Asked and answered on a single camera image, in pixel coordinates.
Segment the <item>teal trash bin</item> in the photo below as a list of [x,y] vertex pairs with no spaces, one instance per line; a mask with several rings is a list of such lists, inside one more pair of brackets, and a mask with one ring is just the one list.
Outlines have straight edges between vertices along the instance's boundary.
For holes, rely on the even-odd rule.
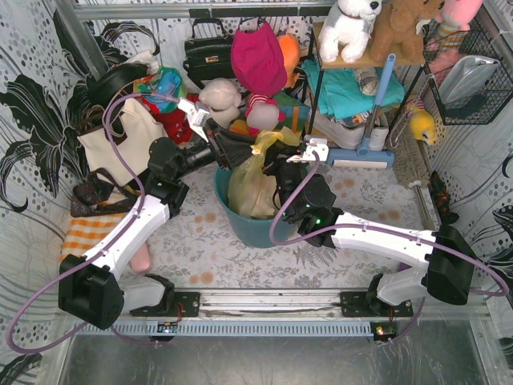
[[236,237],[246,246],[268,249],[275,246],[269,237],[273,219],[256,220],[242,217],[228,207],[228,183],[232,172],[218,168],[214,174],[213,188],[217,200],[223,207],[228,222]]

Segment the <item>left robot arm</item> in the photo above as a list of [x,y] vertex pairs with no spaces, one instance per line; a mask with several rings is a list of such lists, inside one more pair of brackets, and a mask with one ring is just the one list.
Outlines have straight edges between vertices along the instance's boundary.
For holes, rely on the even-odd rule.
[[233,170],[252,155],[251,136],[230,132],[213,119],[201,131],[202,136],[184,148],[168,137],[151,143],[150,174],[135,206],[82,257],[70,254],[61,262],[60,310],[101,330],[123,313],[165,316],[178,310],[175,287],[166,278],[145,274],[130,282],[121,275],[145,241],[179,213],[188,193],[183,176],[211,163]]

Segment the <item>yellow trash bag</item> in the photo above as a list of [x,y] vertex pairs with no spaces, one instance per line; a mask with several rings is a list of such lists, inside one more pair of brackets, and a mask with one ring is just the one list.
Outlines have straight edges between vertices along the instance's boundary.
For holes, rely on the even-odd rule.
[[262,131],[251,145],[250,157],[235,168],[228,184],[228,207],[236,214],[249,219],[267,220],[276,216],[278,208],[273,203],[277,187],[275,176],[266,176],[264,167],[268,150],[277,141],[298,146],[296,133],[287,127],[280,131]]

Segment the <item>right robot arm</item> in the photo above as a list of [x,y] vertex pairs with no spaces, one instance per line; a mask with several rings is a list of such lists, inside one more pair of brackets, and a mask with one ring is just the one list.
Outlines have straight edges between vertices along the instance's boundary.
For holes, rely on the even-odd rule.
[[384,315],[421,297],[467,304],[476,256],[459,231],[447,224],[436,231],[402,229],[336,208],[325,178],[306,168],[327,154],[325,145],[292,146],[278,140],[266,150],[262,171],[277,182],[278,220],[297,223],[298,233],[310,245],[357,249],[404,264],[397,273],[373,276],[357,310]]

